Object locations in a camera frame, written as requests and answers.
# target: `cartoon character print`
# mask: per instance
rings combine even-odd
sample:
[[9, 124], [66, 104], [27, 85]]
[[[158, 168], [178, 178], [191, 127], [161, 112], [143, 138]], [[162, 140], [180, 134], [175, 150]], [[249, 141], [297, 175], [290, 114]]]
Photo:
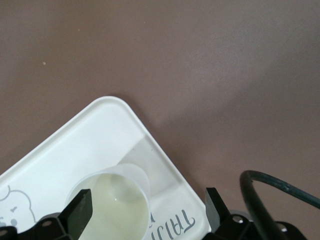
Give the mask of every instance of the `cartoon character print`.
[[2, 192], [0, 195], [0, 227], [14, 226], [21, 232], [35, 223], [36, 218], [28, 195], [20, 190], [11, 190], [8, 186], [4, 194]]

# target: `liquid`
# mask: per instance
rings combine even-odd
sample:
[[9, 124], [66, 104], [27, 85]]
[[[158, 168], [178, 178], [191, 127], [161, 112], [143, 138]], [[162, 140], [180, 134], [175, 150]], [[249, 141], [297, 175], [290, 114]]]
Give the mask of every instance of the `liquid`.
[[91, 189], [92, 217], [80, 240], [141, 240], [148, 205], [138, 186], [125, 177], [103, 174]]

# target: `white cup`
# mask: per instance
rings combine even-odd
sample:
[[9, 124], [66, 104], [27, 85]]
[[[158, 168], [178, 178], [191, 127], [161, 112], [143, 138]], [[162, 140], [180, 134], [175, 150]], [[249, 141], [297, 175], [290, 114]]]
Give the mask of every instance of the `white cup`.
[[71, 190], [91, 189], [92, 217], [79, 240], [143, 240], [150, 224], [150, 183], [138, 166], [123, 163], [92, 173]]

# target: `white tray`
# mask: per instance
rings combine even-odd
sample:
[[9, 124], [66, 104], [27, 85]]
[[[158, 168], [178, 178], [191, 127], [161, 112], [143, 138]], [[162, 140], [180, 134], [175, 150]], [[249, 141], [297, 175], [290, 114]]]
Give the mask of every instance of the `white tray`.
[[119, 163], [140, 166], [150, 179], [146, 240], [199, 240], [210, 231], [203, 202], [131, 108], [113, 96], [93, 101], [0, 176], [0, 226], [29, 229], [61, 212], [82, 177]]

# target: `black cable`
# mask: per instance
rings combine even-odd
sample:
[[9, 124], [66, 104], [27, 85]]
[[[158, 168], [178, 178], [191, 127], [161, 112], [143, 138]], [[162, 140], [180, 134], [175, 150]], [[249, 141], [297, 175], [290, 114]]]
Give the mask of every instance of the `black cable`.
[[247, 170], [240, 176], [240, 188], [253, 223], [263, 240], [288, 240], [272, 219], [254, 189], [252, 181], [259, 181], [275, 187], [305, 203], [320, 209], [320, 199], [268, 174]]

